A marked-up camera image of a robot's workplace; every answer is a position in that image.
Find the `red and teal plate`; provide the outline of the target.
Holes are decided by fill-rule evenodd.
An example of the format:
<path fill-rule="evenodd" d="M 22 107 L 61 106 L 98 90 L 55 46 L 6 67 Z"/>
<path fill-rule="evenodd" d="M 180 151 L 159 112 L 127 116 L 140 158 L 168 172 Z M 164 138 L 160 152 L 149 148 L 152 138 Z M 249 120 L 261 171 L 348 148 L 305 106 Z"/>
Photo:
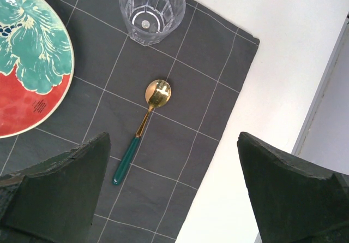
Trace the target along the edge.
<path fill-rule="evenodd" d="M 1 0 L 1 138 L 47 120 L 74 75 L 74 49 L 46 0 Z"/>

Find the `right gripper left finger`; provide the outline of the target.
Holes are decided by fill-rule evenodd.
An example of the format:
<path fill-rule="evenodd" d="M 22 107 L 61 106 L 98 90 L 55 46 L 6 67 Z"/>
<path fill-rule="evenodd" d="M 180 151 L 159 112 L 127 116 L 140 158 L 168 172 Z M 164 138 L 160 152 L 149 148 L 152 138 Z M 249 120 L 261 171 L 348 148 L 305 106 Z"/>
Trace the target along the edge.
<path fill-rule="evenodd" d="M 86 242 L 110 151 L 103 132 L 1 176 L 1 242 Z"/>

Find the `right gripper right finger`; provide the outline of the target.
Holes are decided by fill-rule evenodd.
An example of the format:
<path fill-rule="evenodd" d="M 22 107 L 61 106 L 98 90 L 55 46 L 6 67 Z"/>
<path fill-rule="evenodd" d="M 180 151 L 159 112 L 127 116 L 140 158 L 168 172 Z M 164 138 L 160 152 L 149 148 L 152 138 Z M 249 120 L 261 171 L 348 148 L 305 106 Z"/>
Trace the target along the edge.
<path fill-rule="evenodd" d="M 262 242 L 348 242 L 348 175 L 247 132 L 237 147 Z"/>

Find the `clear drinking glass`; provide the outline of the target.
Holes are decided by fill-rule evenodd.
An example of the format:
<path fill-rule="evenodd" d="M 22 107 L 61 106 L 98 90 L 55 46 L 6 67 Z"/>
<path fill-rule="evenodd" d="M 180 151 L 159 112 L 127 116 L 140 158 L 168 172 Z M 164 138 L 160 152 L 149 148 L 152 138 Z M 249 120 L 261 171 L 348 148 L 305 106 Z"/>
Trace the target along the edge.
<path fill-rule="evenodd" d="M 119 0 L 129 37 L 143 46 L 161 42 L 182 22 L 185 0 Z"/>

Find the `dark grey checked cloth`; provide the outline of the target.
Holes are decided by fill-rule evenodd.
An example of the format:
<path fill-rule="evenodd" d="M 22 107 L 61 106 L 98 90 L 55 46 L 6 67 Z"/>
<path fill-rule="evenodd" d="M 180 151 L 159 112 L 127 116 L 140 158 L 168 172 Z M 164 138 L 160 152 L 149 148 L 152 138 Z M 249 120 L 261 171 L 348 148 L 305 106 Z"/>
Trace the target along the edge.
<path fill-rule="evenodd" d="M 194 0 L 159 44 L 127 36 L 118 0 L 46 0 L 75 51 L 70 89 L 37 128 L 1 140 L 1 174 L 68 151 L 101 132 L 111 156 L 88 242 L 174 242 L 212 161 L 259 40 Z M 135 136 L 154 80 L 171 97 L 152 110 L 120 185 L 113 175 Z"/>

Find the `gold spoon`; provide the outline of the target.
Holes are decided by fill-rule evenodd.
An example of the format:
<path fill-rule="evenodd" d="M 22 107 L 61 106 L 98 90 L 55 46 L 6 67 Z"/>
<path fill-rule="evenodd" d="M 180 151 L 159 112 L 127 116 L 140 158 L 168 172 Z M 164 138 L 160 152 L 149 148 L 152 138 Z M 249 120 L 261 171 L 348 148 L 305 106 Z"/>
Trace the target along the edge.
<path fill-rule="evenodd" d="M 164 106 L 169 101 L 171 93 L 171 86 L 165 80 L 154 80 L 146 88 L 145 100 L 148 104 L 148 111 L 145 114 L 144 119 L 142 120 L 137 132 L 135 133 L 135 136 L 131 140 L 124 156 L 122 157 L 121 162 L 119 163 L 113 175 L 112 183 L 114 185 L 120 185 L 123 182 L 131 164 L 131 161 L 133 160 L 136 154 L 137 148 L 142 137 L 142 133 L 145 129 L 145 126 L 147 124 L 148 118 L 152 110 Z"/>

